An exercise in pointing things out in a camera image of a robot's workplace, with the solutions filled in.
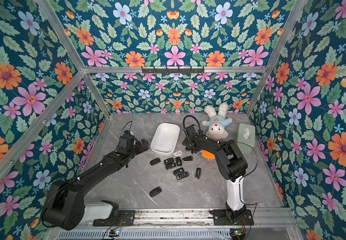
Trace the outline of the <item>white plastic storage box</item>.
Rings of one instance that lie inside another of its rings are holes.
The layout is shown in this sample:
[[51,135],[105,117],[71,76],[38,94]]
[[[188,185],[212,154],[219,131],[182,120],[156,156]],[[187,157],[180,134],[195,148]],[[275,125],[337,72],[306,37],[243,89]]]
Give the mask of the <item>white plastic storage box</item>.
[[171,156],[174,153],[180,134],[180,127],[162,123],[158,126],[151,142],[151,150],[159,156]]

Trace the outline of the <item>black car key front isolated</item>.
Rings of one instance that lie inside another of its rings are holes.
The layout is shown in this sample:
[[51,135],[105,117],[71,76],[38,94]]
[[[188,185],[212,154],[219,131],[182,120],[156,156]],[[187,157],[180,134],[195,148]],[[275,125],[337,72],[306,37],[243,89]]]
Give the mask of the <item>black car key front isolated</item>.
[[149,196],[150,196],[151,198],[153,198],[153,197],[159,195],[161,192],[162,192],[161,187],[156,187],[155,189],[153,189],[153,190],[150,191]]

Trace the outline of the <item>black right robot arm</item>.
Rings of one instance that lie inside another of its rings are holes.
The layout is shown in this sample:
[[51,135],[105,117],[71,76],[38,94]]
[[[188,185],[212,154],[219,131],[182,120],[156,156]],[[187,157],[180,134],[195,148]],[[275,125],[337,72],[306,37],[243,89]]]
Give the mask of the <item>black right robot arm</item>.
[[206,151],[215,156],[222,177],[227,181],[226,218],[231,224],[240,223],[247,216],[247,204],[243,197],[243,182],[248,168],[247,160],[234,141],[216,141],[195,126],[184,127],[183,145],[191,153]]

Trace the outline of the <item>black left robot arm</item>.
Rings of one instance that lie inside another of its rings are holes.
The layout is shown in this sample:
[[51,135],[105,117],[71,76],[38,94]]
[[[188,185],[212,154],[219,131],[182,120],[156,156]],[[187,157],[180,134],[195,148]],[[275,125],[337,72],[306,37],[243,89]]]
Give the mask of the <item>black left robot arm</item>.
[[127,167],[135,156],[148,149],[147,140],[137,140],[130,131],[125,131],[120,136],[117,148],[105,155],[99,163],[67,181],[53,182],[40,216],[44,226],[69,231],[81,222],[109,218],[114,203],[102,201],[86,205],[85,196],[106,177]]

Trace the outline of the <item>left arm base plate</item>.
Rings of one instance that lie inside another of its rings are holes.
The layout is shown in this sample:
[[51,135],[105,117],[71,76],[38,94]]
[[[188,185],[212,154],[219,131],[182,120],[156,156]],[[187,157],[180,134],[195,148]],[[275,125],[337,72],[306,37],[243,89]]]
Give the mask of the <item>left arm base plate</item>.
[[94,227],[122,227],[132,226],[135,220],[136,211],[134,210],[120,210],[116,213],[116,216],[109,217],[107,219],[94,220]]

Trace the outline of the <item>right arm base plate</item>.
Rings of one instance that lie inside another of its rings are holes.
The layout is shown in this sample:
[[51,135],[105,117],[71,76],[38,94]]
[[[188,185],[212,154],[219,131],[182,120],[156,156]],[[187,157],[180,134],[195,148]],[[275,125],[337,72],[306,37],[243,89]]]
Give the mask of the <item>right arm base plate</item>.
[[254,220],[250,210],[230,211],[211,210],[215,226],[253,226]]

